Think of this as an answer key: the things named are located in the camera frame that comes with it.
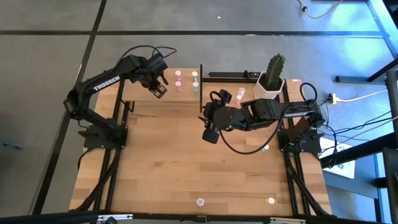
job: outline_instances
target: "potted plant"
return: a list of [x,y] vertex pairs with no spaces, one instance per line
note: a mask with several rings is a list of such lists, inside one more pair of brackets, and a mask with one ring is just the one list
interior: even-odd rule
[[285,80],[280,77],[285,65],[285,57],[281,54],[275,55],[269,61],[266,72],[261,72],[256,85],[254,86],[254,96],[256,99],[274,99],[285,85]]

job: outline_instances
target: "white pot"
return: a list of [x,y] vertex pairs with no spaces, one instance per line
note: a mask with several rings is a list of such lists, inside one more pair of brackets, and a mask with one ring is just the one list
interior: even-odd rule
[[282,91],[282,88],[283,88],[284,85],[285,85],[285,80],[284,80],[282,77],[279,77],[280,83],[281,83],[279,90],[277,90],[277,91],[267,91],[267,90],[266,90],[264,87],[262,87],[261,84],[259,83],[260,78],[261,78],[261,76],[262,76],[263,74],[265,75],[266,72],[261,72],[261,74],[260,74],[260,76],[259,76],[259,79],[257,80],[257,83],[256,83],[256,85],[254,86],[254,97],[255,97],[256,99],[260,99],[260,98],[263,98],[263,99],[274,99],[274,98]]

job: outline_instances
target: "concrete floor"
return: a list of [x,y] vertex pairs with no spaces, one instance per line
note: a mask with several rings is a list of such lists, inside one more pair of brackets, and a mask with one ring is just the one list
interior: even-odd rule
[[[304,2],[314,15],[323,13],[334,4]],[[0,30],[91,30],[99,5],[100,0],[3,0],[0,2]],[[300,12],[296,0],[252,0],[250,4],[238,0],[108,1],[99,29],[378,30],[365,3],[344,2],[332,14],[312,20]],[[63,114],[62,101],[73,86],[87,41],[88,36],[0,36],[0,136],[24,145],[21,151],[0,150],[0,217],[25,215],[30,209]],[[170,67],[197,67],[202,63],[204,73],[265,70],[269,59],[282,53],[286,57],[283,77],[314,84],[320,94],[319,100],[331,92],[344,99],[385,88],[337,84],[333,77],[370,76],[393,60],[386,43],[380,38],[97,36],[85,78],[112,67],[127,48],[140,44],[175,47],[178,52],[167,59]],[[150,52],[140,49],[134,54],[148,56]],[[307,95],[312,97],[310,90],[307,90]],[[389,101],[387,93],[381,93],[364,100],[330,106],[329,109],[330,126],[340,129],[362,124],[389,111]],[[83,145],[77,130],[76,122],[72,121],[44,207],[45,213],[68,210],[77,159]],[[391,131],[389,124],[361,138],[373,139]],[[370,198],[333,188],[328,188],[328,192],[335,215],[375,220]],[[361,207],[367,208],[366,211],[359,209]]]

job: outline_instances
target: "wooden tabletop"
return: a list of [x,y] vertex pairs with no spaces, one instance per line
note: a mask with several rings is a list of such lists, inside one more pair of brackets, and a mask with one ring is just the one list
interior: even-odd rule
[[[183,75],[181,93],[174,85],[176,70]],[[121,154],[111,210],[291,216],[284,159],[277,137],[269,143],[269,150],[250,156],[234,153],[221,138],[217,144],[202,140],[203,122],[197,118],[201,115],[200,94],[193,92],[193,71],[199,73],[198,68],[167,69],[165,76],[170,85],[160,100],[139,83],[126,81],[123,100],[135,101],[135,107],[127,119],[129,133]],[[300,80],[287,80],[291,101],[302,101],[300,84]],[[246,89],[242,101],[254,99],[252,83],[203,83],[203,104],[210,101],[210,91],[223,88],[234,99],[240,87]],[[118,86],[113,85],[99,93],[97,113],[111,117],[117,90]],[[234,101],[229,106],[239,107]],[[251,151],[267,140],[275,126],[251,132],[232,131],[225,138],[235,149]],[[96,149],[82,159],[70,208],[79,206],[93,190],[103,154],[103,149]],[[323,209],[331,212],[318,159],[305,153],[301,158],[306,186]],[[297,186],[296,195],[298,209],[303,213]],[[276,200],[275,204],[265,202],[269,197]],[[205,200],[204,206],[196,204],[198,198]]]

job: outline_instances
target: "white cable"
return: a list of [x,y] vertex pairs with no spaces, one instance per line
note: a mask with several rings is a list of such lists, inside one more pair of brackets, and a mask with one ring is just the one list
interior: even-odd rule
[[[302,2],[302,0],[298,0],[299,1],[299,3],[300,3],[300,5],[301,5],[301,7],[302,8],[305,8],[306,6],[304,5],[304,3]],[[319,19],[319,18],[321,18],[321,17],[323,17],[323,16],[325,16],[325,15],[327,15],[329,12],[331,12],[332,10],[334,10],[340,3],[342,3],[343,2],[343,0],[340,0],[335,6],[333,6],[331,9],[329,9],[329,11],[327,11],[326,13],[324,13],[324,14],[322,14],[322,15],[320,15],[320,16],[311,16],[309,13],[308,13],[308,7],[306,8],[306,9],[304,9],[304,12],[307,14],[307,16],[309,17],[309,18],[311,18],[311,19]]]
[[388,120],[388,121],[386,121],[386,122],[384,122],[384,123],[382,123],[382,124],[380,124],[380,125],[377,125],[376,127],[373,127],[373,128],[371,128],[371,129],[369,129],[369,130],[366,130],[366,131],[363,131],[363,132],[361,132],[361,133],[359,133],[359,134],[356,134],[356,135],[354,135],[353,137],[350,137],[349,139],[347,139],[347,140],[345,140],[345,141],[343,141],[343,142],[341,142],[341,143],[339,143],[339,144],[346,143],[346,142],[348,142],[349,140],[355,138],[356,136],[359,136],[359,135],[361,135],[361,134],[364,134],[364,133],[366,133],[366,132],[368,132],[368,131],[372,131],[373,129],[379,128],[379,127],[381,127],[381,126],[383,126],[383,125],[385,125],[385,124],[387,124],[387,123],[390,123],[391,121],[393,121],[393,120],[395,120],[395,119],[397,119],[397,118],[398,118],[398,116],[396,116],[395,118],[392,118],[392,119],[390,119],[390,120]]
[[372,96],[372,95],[375,95],[375,94],[378,94],[378,93],[382,93],[384,91],[387,91],[387,89],[380,90],[380,91],[377,91],[377,92],[374,92],[374,93],[370,93],[368,95],[364,95],[364,96],[353,98],[353,99],[349,99],[349,100],[342,100],[342,99],[336,97],[336,102],[351,102],[351,101],[354,101],[354,100],[360,100],[360,99],[363,99],[363,98],[368,97],[368,96]]

